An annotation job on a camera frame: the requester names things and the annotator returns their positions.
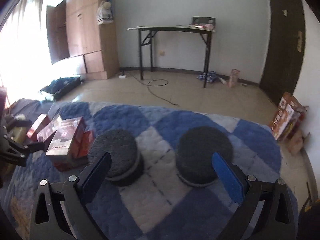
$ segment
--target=bed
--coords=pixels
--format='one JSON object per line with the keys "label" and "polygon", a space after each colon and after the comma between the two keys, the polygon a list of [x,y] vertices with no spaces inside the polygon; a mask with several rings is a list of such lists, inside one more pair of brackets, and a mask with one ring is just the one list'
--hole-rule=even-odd
{"label": "bed", "polygon": [[[34,121],[40,113],[63,119],[83,116],[96,135],[129,131],[145,161],[144,174],[132,185],[101,185],[87,208],[110,240],[215,239],[238,207],[216,179],[205,188],[192,188],[177,176],[175,151],[180,137],[199,126],[215,127],[233,146],[233,164],[261,181],[274,182],[281,170],[280,148],[267,126],[238,118],[164,107],[94,102],[20,101],[13,111]],[[57,171],[43,151],[31,154],[26,167],[16,167],[0,190],[1,205],[11,223],[28,238],[35,192],[41,179],[52,182],[78,175],[83,167]],[[294,214],[297,202],[291,191]],[[246,235],[259,216],[258,206]]]}

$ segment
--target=black cable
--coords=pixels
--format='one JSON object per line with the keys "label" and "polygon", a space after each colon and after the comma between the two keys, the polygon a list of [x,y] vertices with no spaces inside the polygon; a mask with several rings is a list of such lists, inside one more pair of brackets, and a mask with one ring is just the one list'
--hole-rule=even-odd
{"label": "black cable", "polygon": [[[144,86],[147,86],[148,91],[150,92],[151,95],[155,96],[156,98],[162,99],[162,100],[164,100],[164,101],[172,104],[173,106],[180,107],[178,104],[174,104],[174,103],[172,103],[171,101],[169,101],[169,100],[167,100],[167,99],[165,99],[165,98],[162,98],[162,97],[160,97],[160,96],[157,96],[155,93],[153,93],[153,92],[150,90],[150,87],[162,87],[162,86],[165,86],[165,85],[169,84],[169,81],[168,81],[168,80],[166,80],[166,79],[154,79],[154,80],[149,81],[148,84],[145,84],[145,83],[141,82],[139,79],[137,79],[135,76],[133,76],[133,75],[131,75],[131,74],[129,74],[129,73],[128,73],[128,75],[131,76],[131,77],[133,77],[133,78],[134,78],[136,81],[138,81],[140,84],[142,84],[142,85],[144,85]],[[154,82],[154,81],[165,81],[166,83],[165,83],[165,84],[161,84],[161,85],[150,85],[150,83],[151,83],[151,82]]]}

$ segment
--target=silver screw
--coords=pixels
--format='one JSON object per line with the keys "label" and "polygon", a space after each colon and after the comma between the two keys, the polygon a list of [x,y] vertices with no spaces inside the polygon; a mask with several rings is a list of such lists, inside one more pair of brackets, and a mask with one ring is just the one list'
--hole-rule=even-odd
{"label": "silver screw", "polygon": [[45,184],[47,184],[47,180],[46,179],[43,179],[40,181],[40,185],[41,186],[44,186]]}
{"label": "silver screw", "polygon": [[76,176],[76,175],[71,175],[68,180],[69,180],[70,182],[73,182],[73,181],[75,181],[76,179],[77,179],[77,176]]}
{"label": "silver screw", "polygon": [[249,175],[249,176],[248,176],[248,180],[249,180],[249,181],[256,181],[256,177],[253,176],[253,175]]}
{"label": "silver screw", "polygon": [[284,185],[285,184],[285,182],[284,182],[284,180],[283,179],[278,179],[278,183],[280,184],[280,185]]}

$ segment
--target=white curtain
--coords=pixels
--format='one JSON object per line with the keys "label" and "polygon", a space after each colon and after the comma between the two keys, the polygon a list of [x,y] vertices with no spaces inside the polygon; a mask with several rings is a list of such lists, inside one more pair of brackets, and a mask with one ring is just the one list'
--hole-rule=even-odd
{"label": "white curtain", "polygon": [[42,4],[21,0],[0,32],[0,76],[11,103],[36,99],[52,80],[47,37],[41,31]]}

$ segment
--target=beige floor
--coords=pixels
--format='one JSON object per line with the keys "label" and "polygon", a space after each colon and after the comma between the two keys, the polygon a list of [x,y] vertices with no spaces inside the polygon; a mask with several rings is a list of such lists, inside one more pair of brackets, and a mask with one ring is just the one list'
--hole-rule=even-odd
{"label": "beige floor", "polygon": [[[109,80],[86,81],[66,95],[63,101],[107,101],[129,105],[164,106],[191,110],[207,114],[221,114],[245,120],[268,124],[277,107],[258,87],[244,87],[238,84],[229,88],[222,83],[207,84],[196,79],[196,75],[168,72],[145,72],[144,83],[153,79],[166,79],[166,86],[151,87],[151,91],[179,106],[173,106],[151,95],[139,79],[139,72],[127,73],[127,78],[118,77]],[[299,209],[308,197],[306,181],[308,174],[301,155],[293,157],[282,146],[281,177],[295,193]]]}

